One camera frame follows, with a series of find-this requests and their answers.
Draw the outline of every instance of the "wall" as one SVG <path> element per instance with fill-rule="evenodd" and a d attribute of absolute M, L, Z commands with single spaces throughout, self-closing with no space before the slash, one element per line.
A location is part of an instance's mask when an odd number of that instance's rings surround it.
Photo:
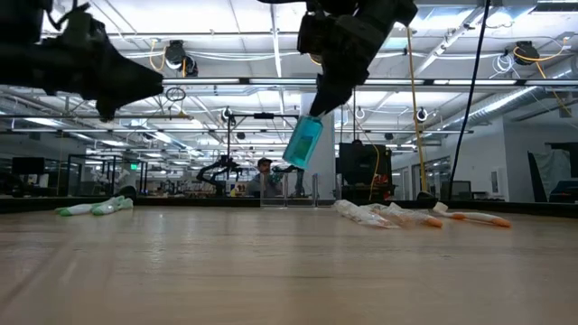
<path fill-rule="evenodd" d="M 43 157 L 53 160 L 68 160 L 69 153 L 84 154 L 87 146 L 77 139 L 60 139 L 55 135 L 40 134 L 40 141 L 28 135 L 0 135 L 0 157 Z"/>
<path fill-rule="evenodd" d="M 512 202 L 534 202 L 527 153 L 545 153 L 546 143 L 578 142 L 578 131 L 567 125 L 504 124 L 509 197 Z"/>
<path fill-rule="evenodd" d="M 464 135 L 461 143 L 460 159 L 456 170 L 456 181 L 471 181 L 472 191 L 491 192 L 491 172 L 502 171 L 503 199 L 508 200 L 508 183 L 506 179 L 506 149 L 504 145 L 504 124 L 497 118 L 487 126 L 475 126 L 472 135 Z M 442 146 L 425 147 L 426 162 L 449 156 L 453 162 L 458 135 L 449 135 L 443 139 Z M 410 167 L 410 183 L 415 181 L 411 168 L 419 164 L 417 153 L 403 154 L 392 160 L 393 169 Z"/>

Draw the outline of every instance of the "teal bottle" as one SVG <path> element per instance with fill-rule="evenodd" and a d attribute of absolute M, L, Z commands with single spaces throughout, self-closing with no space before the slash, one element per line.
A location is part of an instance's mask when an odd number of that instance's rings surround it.
<path fill-rule="evenodd" d="M 283 159 L 293 166 L 307 169 L 315 146 L 322 135 L 323 124 L 319 117 L 301 116 L 285 149 Z"/>

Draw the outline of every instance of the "ceiling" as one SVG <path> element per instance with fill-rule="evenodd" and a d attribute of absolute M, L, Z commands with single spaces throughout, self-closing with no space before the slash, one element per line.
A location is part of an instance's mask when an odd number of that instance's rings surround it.
<path fill-rule="evenodd" d="M 71 1 L 55 1 L 56 18 L 70 9 Z M 92 7 L 89 12 L 98 20 L 105 23 L 109 37 L 114 46 L 124 55 L 134 58 L 140 64 L 151 67 L 147 56 L 150 52 L 159 52 L 168 44 L 169 40 L 185 41 L 185 48 L 193 54 L 192 57 L 199 65 L 202 78 L 313 78 L 321 67 L 315 65 L 308 56 L 296 53 L 296 34 L 305 12 L 304 4 L 277 5 L 273 9 L 257 0 L 90 0 Z M 434 1 L 436 5 L 423 5 L 416 1 L 419 14 L 412 22 L 415 31 L 411 40 L 415 53 L 416 67 L 424 66 L 425 57 L 448 39 L 456 29 L 460 29 L 464 20 L 472 15 L 476 9 L 475 1 L 463 1 L 456 5 L 451 1 Z M 487 78 L 515 78 L 513 70 L 497 73 L 496 60 L 505 49 L 512 50 L 516 41 L 531 41 L 539 49 L 542 56 L 558 53 L 563 42 L 562 36 L 569 38 L 565 42 L 569 46 L 558 57 L 544 62 L 546 70 L 560 60 L 574 55 L 578 49 L 578 36 L 574 33 L 578 26 L 578 14 L 529 14 L 535 1 L 517 1 L 516 5 L 497 7 L 492 10 L 493 15 L 488 21 L 489 29 L 484 38 L 478 77 Z M 278 47 L 280 62 L 275 63 L 275 38 L 272 26 L 277 26 Z M 46 33 L 55 33 L 51 26 L 44 25 Z M 178 33 L 178 36 L 169 37 L 167 33 Z M 460 33 L 455 42 L 442 51 L 442 54 L 425 65 L 419 78 L 431 79 L 470 79 L 473 69 L 475 49 L 478 43 L 480 27 Z M 383 46 L 379 56 L 369 67 L 370 77 L 373 79 L 408 77 L 409 59 L 403 54 L 406 48 L 406 31 L 403 26 L 396 26 L 387 43 Z M 162 64 L 160 56 L 152 57 L 156 66 Z M 532 66 L 513 66 L 521 78 L 538 78 L 537 70 Z M 162 73 L 166 77 L 179 77 L 178 73 L 166 66 Z M 220 87 L 222 94 L 215 96 L 210 93 L 213 87 L 188 87 L 196 91 L 198 96 L 187 97 L 180 103 L 167 103 L 160 109 L 157 100 L 135 102 L 123 107 L 118 115 L 162 115 L 176 116 L 180 111 L 190 119 L 150 119 L 146 125 L 155 129 L 203 129 L 218 128 L 219 117 L 225 107 L 229 107 L 236 114 L 252 114 L 255 112 L 298 114 L 301 105 L 302 89 L 286 88 L 280 92 L 263 89 L 252 94 L 244 94 L 240 87 Z M 41 92 L 15 88 L 22 92 L 22 96 L 36 98 L 51 107 L 63 109 L 65 97 L 47 97 Z M 498 89 L 478 91 L 474 96 L 474 103 L 490 96 Z M 419 91 L 416 93 L 416 104 L 430 112 L 430 118 L 444 119 L 460 114 L 467 104 L 468 94 L 464 91 L 446 92 Z M 348 103 L 353 107 L 353 98 Z M 71 97 L 70 106 L 76 107 L 74 114 L 95 114 L 94 103 L 81 102 L 81 98 Z M 359 112 L 361 124 L 367 129 L 401 129 L 413 127 L 412 94 L 407 88 L 392 91 L 358 91 L 355 104 L 362 109 Z M 345 111 L 349 116 L 346 128 L 352 128 L 352 113 Z M 75 121 L 62 121 L 73 125 Z M 126 127 L 126 120 L 118 119 L 113 124 L 104 125 L 98 120 L 87 121 L 97 128 Z M 246 119 L 239 128 L 257 128 L 271 130 L 267 134 L 247 134 L 247 139 L 241 144 L 256 143 L 285 143 L 290 134 L 277 135 L 273 130 L 289 129 L 286 121 L 276 119 L 271 121 Z M 88 135 L 99 139 L 102 136 Z M 179 141 L 194 149 L 224 150 L 219 142 L 223 135 L 203 134 L 171 134 L 173 140 Z M 376 142 L 385 142 L 383 135 L 370 135 Z M 141 135 L 131 135 L 126 140 L 130 144 L 151 146 L 150 142 L 143 142 Z M 399 136 L 394 143 L 404 143 L 405 138 Z"/>

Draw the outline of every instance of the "ceiling light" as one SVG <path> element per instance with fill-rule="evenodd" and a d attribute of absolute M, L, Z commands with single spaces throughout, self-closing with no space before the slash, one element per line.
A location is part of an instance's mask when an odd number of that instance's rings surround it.
<path fill-rule="evenodd" d="M 292 78 L 279 78 L 279 79 L 250 79 L 250 84 L 253 85 L 315 85 L 317 83 L 316 79 L 292 79 Z"/>
<path fill-rule="evenodd" d="M 58 130 L 55 129 L 11 129 L 12 132 L 22 132 L 22 133 L 56 133 Z"/>
<path fill-rule="evenodd" d="M 34 117 L 34 118 L 25 118 L 24 120 L 28 121 L 28 122 L 33 122 L 39 125 L 46 125 L 46 126 L 60 126 L 61 124 L 48 119 L 48 118 L 39 118 L 39 117 Z"/>
<path fill-rule="evenodd" d="M 74 135 L 74 136 L 76 136 L 76 137 L 78 137 L 79 139 L 82 139 L 82 140 L 87 140 L 87 141 L 93 141 L 93 140 L 94 140 L 93 138 L 91 138 L 91 137 L 89 137 L 89 136 L 85 136 L 85 135 L 80 135 L 80 134 L 72 134 L 72 135 Z"/>
<path fill-rule="evenodd" d="M 151 130 L 151 129 L 141 129 L 141 130 L 132 130 L 132 129 L 112 129 L 112 130 L 105 130 L 105 131 L 110 131 L 110 132 L 114 132 L 114 133 L 149 133 L 149 132 L 157 132 L 157 130 Z"/>
<path fill-rule="evenodd" d="M 232 144 L 231 148 L 254 147 L 254 148 L 285 148 L 287 144 Z"/>
<path fill-rule="evenodd" d="M 503 86 L 503 85 L 514 85 L 516 84 L 517 80 L 476 80 L 476 85 L 481 86 Z M 448 80 L 448 79 L 441 79 L 441 80 L 434 80 L 434 85 L 451 85 L 451 86 L 469 86 L 471 85 L 471 80 L 467 79 L 455 79 L 455 80 Z"/>
<path fill-rule="evenodd" d="M 414 84 L 423 85 L 425 81 L 423 79 L 414 80 Z M 365 82 L 366 85 L 375 86 L 387 86 L 387 85 L 411 85 L 411 79 L 368 79 Z"/>
<path fill-rule="evenodd" d="M 193 151 L 193 150 L 189 151 L 189 154 L 193 155 L 195 157 L 201 157 L 203 155 L 202 153 L 200 153 L 198 151 Z"/>
<path fill-rule="evenodd" d="M 112 145 L 112 146 L 126 146 L 127 145 L 125 143 L 121 143 L 120 141 L 114 141 L 114 140 L 104 140 L 101 142 L 103 144 L 108 144 L 108 145 Z"/>
<path fill-rule="evenodd" d="M 578 86 L 578 80 L 528 80 L 526 86 Z"/>
<path fill-rule="evenodd" d="M 513 21 L 514 20 L 512 19 L 512 17 L 508 13 L 504 13 L 503 11 L 498 11 L 497 13 L 494 13 L 493 15 L 488 17 L 486 24 L 488 26 L 492 26 L 492 27 L 505 27 L 505 26 L 510 26 L 510 24 Z"/>
<path fill-rule="evenodd" d="M 224 79 L 224 78 L 166 78 L 163 80 L 163 86 L 179 86 L 179 85 L 218 85 L 239 84 L 239 79 Z"/>
<path fill-rule="evenodd" d="M 154 137 L 157 138 L 158 140 L 163 141 L 163 142 L 166 143 L 166 144 L 172 143 L 171 137 L 170 137 L 169 135 L 166 135 L 166 134 L 162 133 L 162 132 L 154 133 L 154 134 L 152 134 L 152 136 L 154 136 Z"/>
<path fill-rule="evenodd" d="M 106 133 L 108 132 L 108 130 L 95 130 L 95 129 L 86 129 L 86 130 L 73 130 L 73 129 L 68 129 L 68 130 L 62 130 L 63 132 L 66 133 Z"/>

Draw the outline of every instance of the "wooden table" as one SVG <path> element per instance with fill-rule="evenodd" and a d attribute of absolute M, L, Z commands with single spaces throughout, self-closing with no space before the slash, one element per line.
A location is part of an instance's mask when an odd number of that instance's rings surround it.
<path fill-rule="evenodd" d="M 0 217 L 0 324 L 575 324 L 578 221 L 376 230 L 330 209 Z"/>

